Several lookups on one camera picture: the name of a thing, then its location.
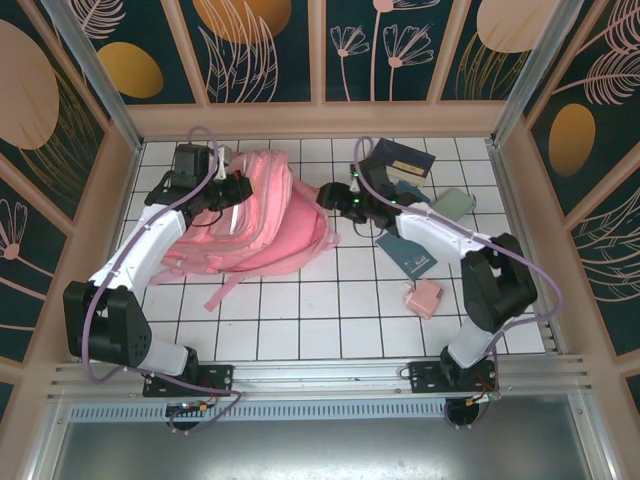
gray floor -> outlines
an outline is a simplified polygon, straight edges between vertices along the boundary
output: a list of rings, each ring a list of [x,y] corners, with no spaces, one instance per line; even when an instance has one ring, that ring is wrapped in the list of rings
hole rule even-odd
[[[71,425],[60,480],[580,480],[566,401],[508,398],[471,430],[443,419]]]

aluminum frame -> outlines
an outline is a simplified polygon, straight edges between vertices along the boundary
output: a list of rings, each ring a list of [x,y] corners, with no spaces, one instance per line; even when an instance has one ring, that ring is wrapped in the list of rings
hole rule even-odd
[[[557,3],[549,23],[547,23],[535,48],[531,51],[496,122],[492,132],[495,145],[504,145],[504,142],[509,138],[509,134],[520,119],[524,107],[553,62],[568,29],[578,17],[583,1],[562,0]]]

floral wallpaper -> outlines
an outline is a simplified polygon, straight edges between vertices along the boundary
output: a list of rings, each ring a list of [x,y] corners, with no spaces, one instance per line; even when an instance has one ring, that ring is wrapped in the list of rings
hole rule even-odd
[[[0,180],[0,358],[22,362],[66,241]]]
[[[307,0],[181,0],[211,103],[311,100]]]
[[[0,45],[0,161],[73,218],[104,131],[17,2],[0,5]]]
[[[327,0],[326,100],[425,100],[451,0]]]
[[[128,105],[195,99],[159,0],[69,0],[83,32]],[[46,11],[40,5],[49,22]]]
[[[558,0],[471,0],[442,100],[506,100]]]
[[[571,235],[616,354],[640,349],[640,167]]]
[[[640,2],[612,0],[531,128],[565,214],[640,141]]]

black mounting bracket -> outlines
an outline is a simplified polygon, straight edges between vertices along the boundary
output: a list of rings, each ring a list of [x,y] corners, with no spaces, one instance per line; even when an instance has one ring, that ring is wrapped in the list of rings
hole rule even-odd
[[[197,385],[200,387],[231,390],[233,386],[233,365],[199,365]],[[228,397],[230,394],[219,394]],[[146,398],[206,397],[206,393],[179,387],[158,377],[147,375],[142,396]]]
[[[462,375],[453,385],[442,373],[439,360],[411,362],[409,383],[412,393],[472,393],[481,392],[482,381],[495,388],[495,370],[493,361],[485,359],[473,367],[462,370]]]

backpack strap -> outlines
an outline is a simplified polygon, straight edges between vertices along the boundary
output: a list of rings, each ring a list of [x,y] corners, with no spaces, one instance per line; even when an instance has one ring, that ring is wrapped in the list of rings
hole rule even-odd
[[[229,280],[224,282],[224,285],[222,285],[218,289],[218,291],[213,294],[213,296],[209,299],[209,301],[204,304],[204,308],[206,308],[208,311],[211,312],[218,305],[220,305],[220,303],[222,302],[222,299],[226,297],[229,294],[229,292],[231,292],[231,290],[233,290],[236,287],[236,285],[238,285],[248,276],[249,275],[246,275],[245,273],[234,273],[233,275],[231,275]]]

